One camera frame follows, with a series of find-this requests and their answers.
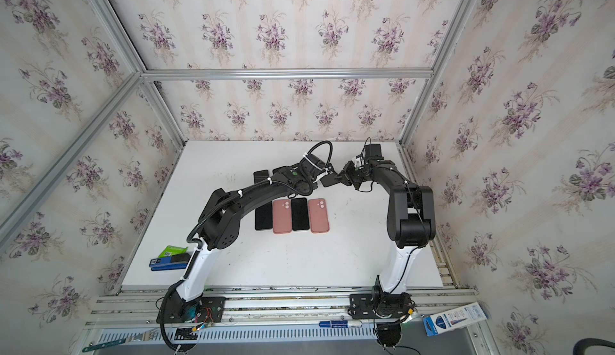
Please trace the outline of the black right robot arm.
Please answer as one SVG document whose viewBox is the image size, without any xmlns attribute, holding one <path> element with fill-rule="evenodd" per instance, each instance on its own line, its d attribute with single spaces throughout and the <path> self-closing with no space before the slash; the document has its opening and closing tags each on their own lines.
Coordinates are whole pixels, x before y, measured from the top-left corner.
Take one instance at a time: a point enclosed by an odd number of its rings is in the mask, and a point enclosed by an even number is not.
<svg viewBox="0 0 615 355">
<path fill-rule="evenodd" d="M 368 183 L 381 186 L 389 196 L 385 226 L 393 248 L 376 285 L 386 294 L 405 293 L 417 257 L 436 235 L 432 189 L 411 182 L 393 161 L 384 158 L 381 145 L 370 139 L 355 160 L 344 166 L 341 178 L 358 192 Z"/>
</svg>

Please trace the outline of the black phone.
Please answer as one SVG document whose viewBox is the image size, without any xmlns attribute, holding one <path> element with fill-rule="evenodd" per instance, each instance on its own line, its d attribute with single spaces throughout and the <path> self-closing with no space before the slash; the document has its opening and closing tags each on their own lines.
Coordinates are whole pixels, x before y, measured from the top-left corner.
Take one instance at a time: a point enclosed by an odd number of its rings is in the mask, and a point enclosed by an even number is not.
<svg viewBox="0 0 615 355">
<path fill-rule="evenodd" d="M 268 182 L 269 177 L 270 172 L 267 169 L 253 172 L 253 180 L 255 184 L 258 184 L 263 181 Z"/>
<path fill-rule="evenodd" d="M 255 210 L 255 230 L 265 231 L 273 228 L 272 202 L 264 204 Z"/>
</svg>

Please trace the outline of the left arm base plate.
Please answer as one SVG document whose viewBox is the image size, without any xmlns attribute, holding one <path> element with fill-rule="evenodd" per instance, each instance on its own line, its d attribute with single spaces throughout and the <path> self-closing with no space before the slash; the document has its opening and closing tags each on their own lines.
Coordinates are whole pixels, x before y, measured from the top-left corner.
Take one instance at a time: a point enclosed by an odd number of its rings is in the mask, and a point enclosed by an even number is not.
<svg viewBox="0 0 615 355">
<path fill-rule="evenodd" d="M 177 293 L 165 297 L 160 305 L 156 322 L 164 324 L 219 323 L 224 313 L 225 297 L 200 297 L 185 302 Z"/>
</svg>

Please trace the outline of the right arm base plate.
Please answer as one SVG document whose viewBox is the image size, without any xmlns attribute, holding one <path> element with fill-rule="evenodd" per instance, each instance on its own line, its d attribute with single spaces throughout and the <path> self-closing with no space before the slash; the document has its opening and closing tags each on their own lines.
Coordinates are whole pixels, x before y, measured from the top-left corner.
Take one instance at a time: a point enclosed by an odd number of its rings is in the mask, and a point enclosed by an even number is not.
<svg viewBox="0 0 615 355">
<path fill-rule="evenodd" d="M 348 315 L 354 320 L 400 319 L 413 314 L 416 303 L 407 293 L 349 295 Z"/>
</svg>

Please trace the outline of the black phone case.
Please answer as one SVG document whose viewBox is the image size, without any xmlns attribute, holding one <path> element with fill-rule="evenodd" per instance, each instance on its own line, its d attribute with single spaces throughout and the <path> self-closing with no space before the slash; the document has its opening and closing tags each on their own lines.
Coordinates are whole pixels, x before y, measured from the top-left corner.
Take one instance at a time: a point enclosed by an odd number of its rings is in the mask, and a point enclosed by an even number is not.
<svg viewBox="0 0 615 355">
<path fill-rule="evenodd" d="M 288 170 L 290 170 L 290 169 L 291 169 L 291 167 L 289 167 L 289 166 L 281 166 L 281 167 L 278 167 L 278 168 L 273 169 L 273 170 L 272 170 L 272 173 L 275 175 L 275 174 L 277 174 L 278 172 L 286 172 L 286 171 L 288 171 Z"/>
<path fill-rule="evenodd" d="M 328 174 L 326 176 L 323 176 L 320 179 L 320 183 L 322 184 L 322 186 L 324 188 L 328 188 L 328 187 L 331 187 L 333 185 L 339 184 L 340 183 L 340 178 L 339 178 L 339 175 L 337 173 L 332 172 L 332 173 L 330 173 L 330 174 Z"/>
</svg>

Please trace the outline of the pink phone case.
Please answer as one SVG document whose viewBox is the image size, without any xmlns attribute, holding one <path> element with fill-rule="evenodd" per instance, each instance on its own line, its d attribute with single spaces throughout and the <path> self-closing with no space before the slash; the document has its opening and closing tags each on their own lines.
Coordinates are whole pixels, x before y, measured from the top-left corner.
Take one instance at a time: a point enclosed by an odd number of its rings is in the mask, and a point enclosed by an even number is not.
<svg viewBox="0 0 615 355">
<path fill-rule="evenodd" d="M 281 199 L 272 202 L 272 229 L 275 234 L 287 234 L 292 231 L 291 201 Z"/>
<path fill-rule="evenodd" d="M 307 203 L 310 231 L 312 233 L 328 233 L 330 224 L 328 220 L 327 203 L 324 198 L 310 199 Z"/>
</svg>

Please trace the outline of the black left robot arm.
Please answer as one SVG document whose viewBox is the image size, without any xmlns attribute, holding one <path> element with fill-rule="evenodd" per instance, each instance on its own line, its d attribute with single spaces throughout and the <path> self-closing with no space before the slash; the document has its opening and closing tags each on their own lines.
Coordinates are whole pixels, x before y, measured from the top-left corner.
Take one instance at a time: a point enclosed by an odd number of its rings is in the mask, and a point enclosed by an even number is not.
<svg viewBox="0 0 615 355">
<path fill-rule="evenodd" d="M 187 236 L 187 243 L 196 245 L 187 268 L 180 280 L 169 287 L 163 303 L 183 306 L 199 299 L 219 254 L 238 239 L 241 220 L 246 215 L 281 201 L 283 219 L 291 224 L 291 202 L 312 195 L 317 180 L 332 170 L 331 156 L 322 161 L 308 152 L 299 163 L 283 166 L 254 185 L 228 193 L 221 188 L 214 191 Z"/>
</svg>

